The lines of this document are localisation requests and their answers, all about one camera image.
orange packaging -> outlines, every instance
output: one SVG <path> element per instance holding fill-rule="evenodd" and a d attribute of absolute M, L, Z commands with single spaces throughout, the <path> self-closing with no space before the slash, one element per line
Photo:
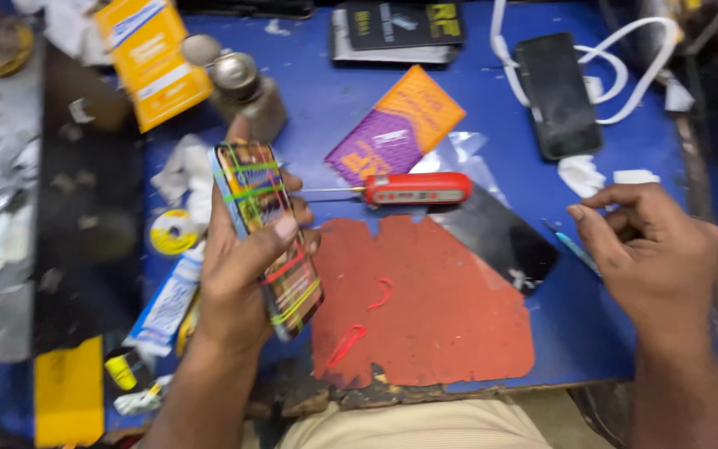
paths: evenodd
<path fill-rule="evenodd" d="M 212 92 L 206 70 L 182 57 L 179 44 L 187 30 L 168 0 L 115 0 L 94 18 L 134 101 L 142 133 Z"/>
<path fill-rule="evenodd" d="M 408 173 L 464 117 L 420 66 L 412 67 L 325 158 L 351 185 Z"/>

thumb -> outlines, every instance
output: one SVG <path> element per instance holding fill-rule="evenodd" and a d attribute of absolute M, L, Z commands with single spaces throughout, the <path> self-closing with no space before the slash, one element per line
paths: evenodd
<path fill-rule="evenodd" d="M 293 214 L 282 215 L 273 225 L 253 232 L 234 247 L 216 276 L 224 286 L 242 289 L 284 254 L 297 234 L 298 222 Z"/>
<path fill-rule="evenodd" d="M 632 260 L 617 234 L 596 210 L 572 205 L 566 211 L 575 219 L 578 235 L 600 270 L 620 268 Z"/>

smartphone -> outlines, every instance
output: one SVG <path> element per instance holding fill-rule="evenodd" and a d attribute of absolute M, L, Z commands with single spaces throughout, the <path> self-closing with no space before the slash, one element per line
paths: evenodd
<path fill-rule="evenodd" d="M 522 41 L 515 47 L 514 57 L 544 158 L 557 160 L 600 149 L 602 133 L 586 93 L 572 35 L 565 32 Z"/>
<path fill-rule="evenodd" d="M 215 146 L 209 156 L 215 182 L 239 239 L 292 211 L 270 145 L 256 141 L 223 143 Z M 288 341 L 298 335 L 323 301 L 320 278 L 304 251 L 302 233 L 265 270 L 259 288 L 278 338 Z"/>

dark screen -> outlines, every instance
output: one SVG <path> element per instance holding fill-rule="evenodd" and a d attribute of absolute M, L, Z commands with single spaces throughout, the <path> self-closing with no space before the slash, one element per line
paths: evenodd
<path fill-rule="evenodd" d="M 544 157 L 560 159 L 600 148 L 602 136 L 572 36 L 559 33 L 520 42 L 515 56 Z"/>

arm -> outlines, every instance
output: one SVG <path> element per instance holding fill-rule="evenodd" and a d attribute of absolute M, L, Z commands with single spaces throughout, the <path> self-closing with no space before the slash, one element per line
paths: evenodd
<path fill-rule="evenodd" d="M 248 122 L 237 117 L 226 140 L 246 138 Z M 288 190 L 302 188 L 300 179 L 282 176 Z M 240 447 L 243 411 L 259 352 L 273 332 L 257 279 L 293 243 L 298 223 L 313 220 L 303 200 L 292 197 L 290 202 L 293 214 L 281 216 L 237 244 L 223 196 L 217 185 L 213 187 L 199 324 L 144 448 Z M 320 235 L 312 229 L 303 234 L 304 248 L 315 252 Z"/>
<path fill-rule="evenodd" d="M 633 448 L 718 447 L 718 360 L 707 332 L 688 342 L 638 343 Z"/>
<path fill-rule="evenodd" d="M 605 218 L 594 210 L 613 204 Z M 718 227 L 686 215 L 658 184 L 612 185 L 568 210 L 637 330 L 631 446 L 718 447 L 708 333 Z"/>
<path fill-rule="evenodd" d="M 143 447 L 240 447 L 257 361 L 196 336 Z"/>

